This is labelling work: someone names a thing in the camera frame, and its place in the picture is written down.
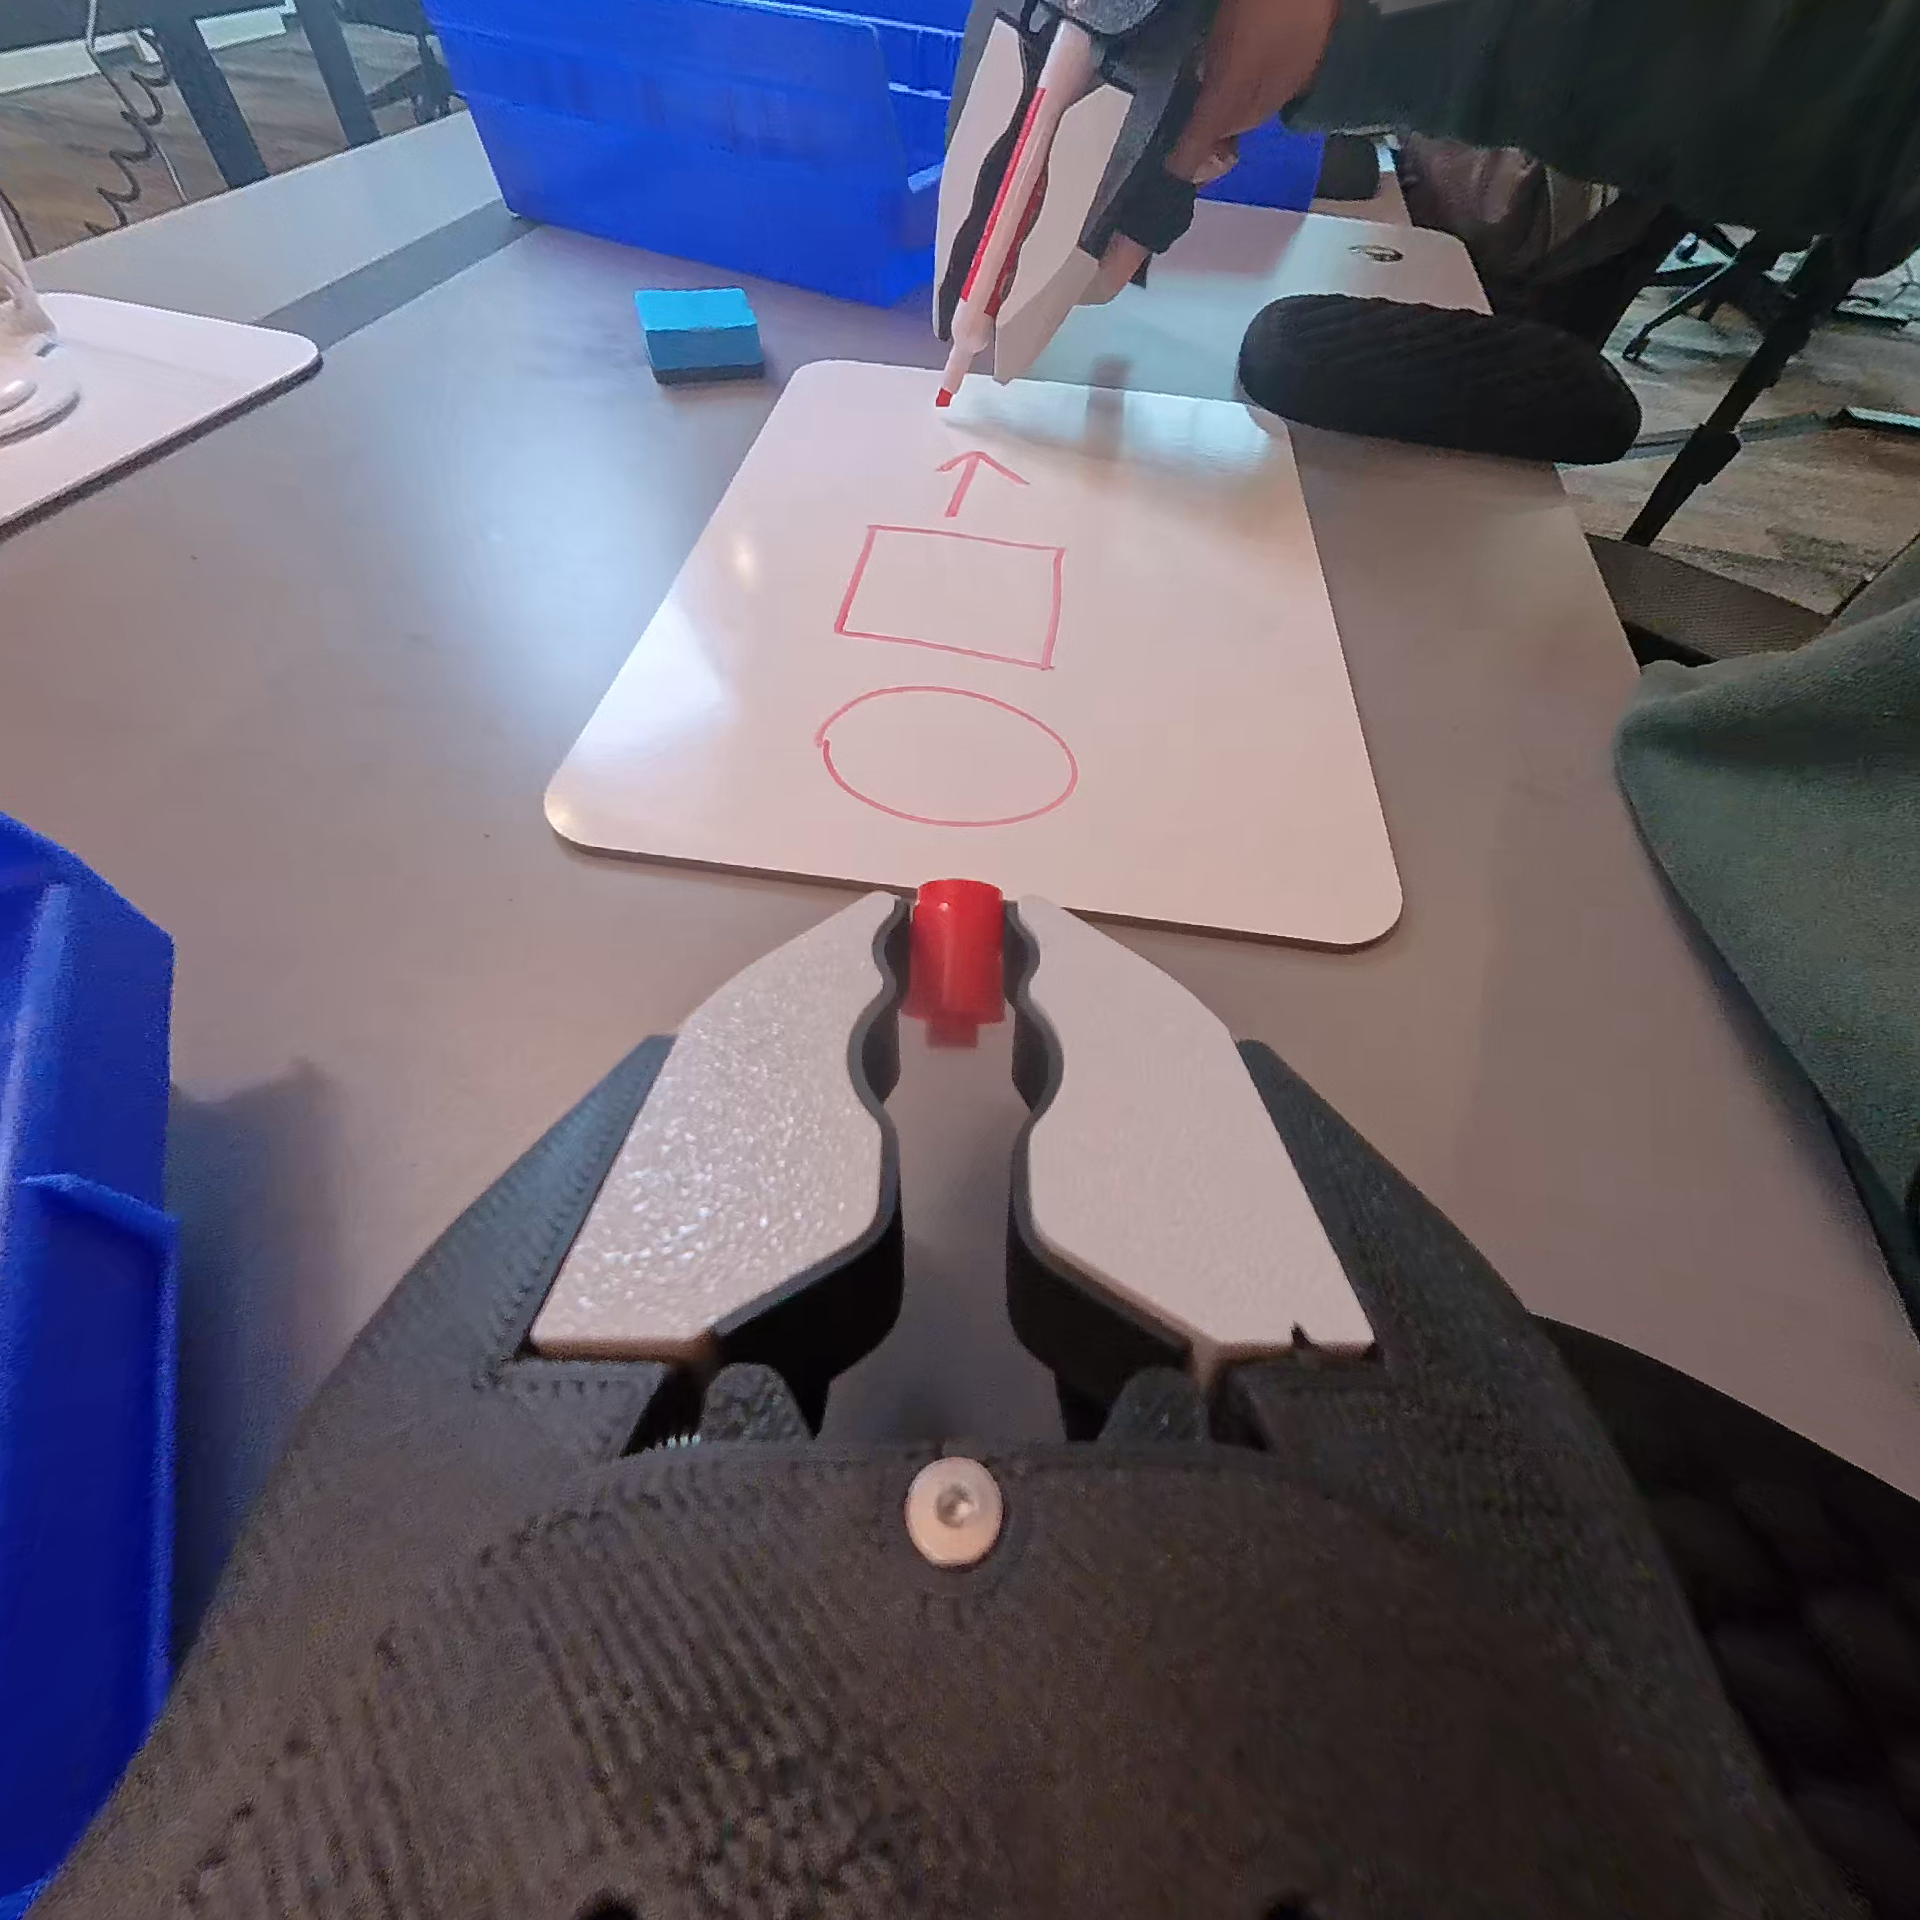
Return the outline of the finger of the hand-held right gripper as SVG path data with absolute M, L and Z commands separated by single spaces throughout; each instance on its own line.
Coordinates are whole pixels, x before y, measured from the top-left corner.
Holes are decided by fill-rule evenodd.
M 1095 284 L 1116 205 L 1140 165 L 1160 161 L 1160 132 L 1140 115 L 1067 115 L 1047 156 L 1039 209 L 1016 249 L 992 323 L 989 373 L 999 384 L 1036 366 Z
M 933 245 L 933 333 L 954 343 L 954 316 L 974 252 L 1039 72 L 1016 24 L 968 24 L 950 96 Z

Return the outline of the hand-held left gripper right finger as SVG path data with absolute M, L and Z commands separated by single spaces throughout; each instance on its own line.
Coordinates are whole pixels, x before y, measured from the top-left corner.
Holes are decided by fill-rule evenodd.
M 1376 1329 L 1232 1031 L 1133 948 L 1039 896 L 1013 910 L 1022 1247 L 1194 1377 Z

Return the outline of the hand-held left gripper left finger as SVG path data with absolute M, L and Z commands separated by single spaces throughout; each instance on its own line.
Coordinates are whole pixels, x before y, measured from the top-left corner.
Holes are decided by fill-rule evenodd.
M 901 896 L 767 951 L 672 1038 L 530 1325 L 544 1360 L 836 1377 L 902 1292 Z

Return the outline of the red dry-erase marker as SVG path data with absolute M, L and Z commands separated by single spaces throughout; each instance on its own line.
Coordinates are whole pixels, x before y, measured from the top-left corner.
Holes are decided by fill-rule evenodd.
M 1050 142 L 1063 102 L 1052 83 L 1037 84 L 1023 112 L 1015 147 L 1002 174 L 996 196 L 975 239 L 975 252 L 950 317 L 950 350 L 943 363 L 935 408 L 954 407 L 978 357 L 992 347 L 999 304 L 1007 275 L 1007 256 L 1016 252 L 1028 227 L 1028 207 L 1045 177 Z

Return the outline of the blue whiteboard eraser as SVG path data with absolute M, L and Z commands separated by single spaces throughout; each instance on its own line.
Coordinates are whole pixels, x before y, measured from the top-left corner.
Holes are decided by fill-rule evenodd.
M 742 287 L 640 287 L 632 307 L 656 384 L 764 379 L 760 328 Z

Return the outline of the red marker cap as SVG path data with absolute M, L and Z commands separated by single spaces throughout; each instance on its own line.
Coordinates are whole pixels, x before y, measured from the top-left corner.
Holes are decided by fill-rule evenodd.
M 974 1048 L 1006 1012 L 1006 900 L 984 879 L 941 878 L 919 887 L 909 913 L 902 1012 L 933 1048 Z

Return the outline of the white whiteboard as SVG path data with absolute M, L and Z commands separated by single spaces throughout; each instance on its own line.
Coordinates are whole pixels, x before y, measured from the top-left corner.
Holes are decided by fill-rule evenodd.
M 1288 431 L 831 358 L 544 790 L 607 857 L 1350 951 L 1402 919 Z

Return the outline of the person's right hand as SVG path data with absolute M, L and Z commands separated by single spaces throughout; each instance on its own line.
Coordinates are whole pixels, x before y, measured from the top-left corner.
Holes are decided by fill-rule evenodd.
M 1166 167 L 1210 185 L 1236 160 L 1242 134 L 1300 99 L 1336 22 L 1340 3 L 1220 3 L 1198 67 L 1198 93 Z

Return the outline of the green sweatshirt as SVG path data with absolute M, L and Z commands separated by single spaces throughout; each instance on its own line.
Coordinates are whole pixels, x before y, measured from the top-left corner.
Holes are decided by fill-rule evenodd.
M 1829 1115 L 1918 1313 L 1918 604 L 1784 654 L 1647 662 L 1616 779 L 1677 902 Z

